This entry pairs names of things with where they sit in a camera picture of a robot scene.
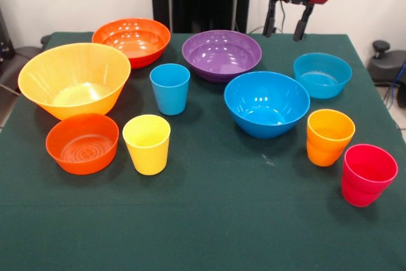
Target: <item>floor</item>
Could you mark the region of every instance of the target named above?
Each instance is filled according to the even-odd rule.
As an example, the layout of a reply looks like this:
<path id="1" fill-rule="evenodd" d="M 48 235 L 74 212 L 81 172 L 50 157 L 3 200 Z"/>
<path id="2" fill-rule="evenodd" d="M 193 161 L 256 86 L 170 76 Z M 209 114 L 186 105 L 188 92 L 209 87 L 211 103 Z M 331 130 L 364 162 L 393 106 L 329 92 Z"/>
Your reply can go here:
<path id="1" fill-rule="evenodd" d="M 3 89 L 1 92 L 1 102 L 0 102 L 0 132 L 6 125 L 7 119 L 11 114 L 11 111 L 13 110 L 13 107 L 16 103 L 17 97 L 13 95 L 12 93 L 9 93 Z M 377 90 L 379 94 L 381 95 L 382 98 L 384 98 L 386 91 L 388 90 L 387 87 L 377 87 Z M 395 88 L 394 96 L 395 100 L 393 101 L 392 107 L 389 109 L 389 113 L 391 114 L 392 118 L 395 120 L 395 122 L 398 124 L 402 135 L 403 139 L 406 141 L 406 109 L 401 109 L 397 102 L 396 102 L 396 91 L 397 89 Z"/>

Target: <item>light blue bowl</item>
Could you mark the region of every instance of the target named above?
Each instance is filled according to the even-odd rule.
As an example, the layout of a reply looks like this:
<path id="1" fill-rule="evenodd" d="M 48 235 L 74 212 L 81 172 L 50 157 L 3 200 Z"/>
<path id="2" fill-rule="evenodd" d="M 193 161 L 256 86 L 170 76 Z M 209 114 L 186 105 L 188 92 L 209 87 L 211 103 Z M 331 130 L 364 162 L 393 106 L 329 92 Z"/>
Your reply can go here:
<path id="1" fill-rule="evenodd" d="M 332 98 L 340 94 L 351 79 L 350 65 L 325 53 L 309 53 L 294 62 L 294 78 L 312 98 Z"/>
<path id="2" fill-rule="evenodd" d="M 310 97 L 294 79 L 275 72 L 250 72 L 228 83 L 224 99 L 234 121 L 256 138 L 275 138 L 307 113 Z"/>

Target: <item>purple bowl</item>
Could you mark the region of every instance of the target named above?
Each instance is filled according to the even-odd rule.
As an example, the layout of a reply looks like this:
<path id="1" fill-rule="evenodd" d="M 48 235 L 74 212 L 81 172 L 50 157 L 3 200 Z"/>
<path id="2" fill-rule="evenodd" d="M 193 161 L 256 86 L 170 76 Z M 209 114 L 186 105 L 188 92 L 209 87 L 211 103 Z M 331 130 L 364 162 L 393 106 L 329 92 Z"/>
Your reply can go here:
<path id="1" fill-rule="evenodd" d="M 182 54 L 192 70 L 213 83 L 227 83 L 253 69 L 261 60 L 259 44 L 248 35 L 212 30 L 189 38 Z"/>

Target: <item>red cup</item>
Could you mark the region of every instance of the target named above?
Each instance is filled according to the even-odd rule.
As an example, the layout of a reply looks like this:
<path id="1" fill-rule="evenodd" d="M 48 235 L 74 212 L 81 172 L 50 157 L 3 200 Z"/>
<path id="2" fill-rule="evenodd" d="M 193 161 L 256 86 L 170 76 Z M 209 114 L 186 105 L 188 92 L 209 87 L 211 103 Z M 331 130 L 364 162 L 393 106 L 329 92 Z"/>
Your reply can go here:
<path id="1" fill-rule="evenodd" d="M 398 174 L 396 160 L 385 150 L 358 144 L 344 155 L 341 191 L 353 206 L 363 208 L 373 203 Z"/>

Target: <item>table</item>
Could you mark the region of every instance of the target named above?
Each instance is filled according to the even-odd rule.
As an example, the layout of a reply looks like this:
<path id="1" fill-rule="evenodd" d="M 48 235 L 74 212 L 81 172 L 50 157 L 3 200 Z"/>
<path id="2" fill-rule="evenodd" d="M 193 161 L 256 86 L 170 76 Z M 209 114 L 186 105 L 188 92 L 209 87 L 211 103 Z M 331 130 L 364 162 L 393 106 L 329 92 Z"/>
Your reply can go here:
<path id="1" fill-rule="evenodd" d="M 186 65 L 174 34 L 163 56 L 134 70 L 108 114 L 120 129 L 159 114 L 149 72 Z M 341 157 L 330 168 L 306 156 L 306 119 L 271 140 L 245 134 L 223 101 L 225 86 L 192 74 L 187 109 L 172 127 L 167 168 L 138 174 L 122 137 L 113 163 L 90 176 L 64 172 L 46 153 L 57 120 L 20 97 L 0 134 L 1 270 L 405 270 L 406 146 L 345 35 L 253 35 L 256 70 L 293 76 L 294 59 L 321 51 L 346 60 L 353 78 L 310 112 L 348 114 L 351 142 L 388 150 L 398 178 L 368 208 L 341 197 Z M 55 33 L 48 48 L 90 41 L 91 33 Z"/>

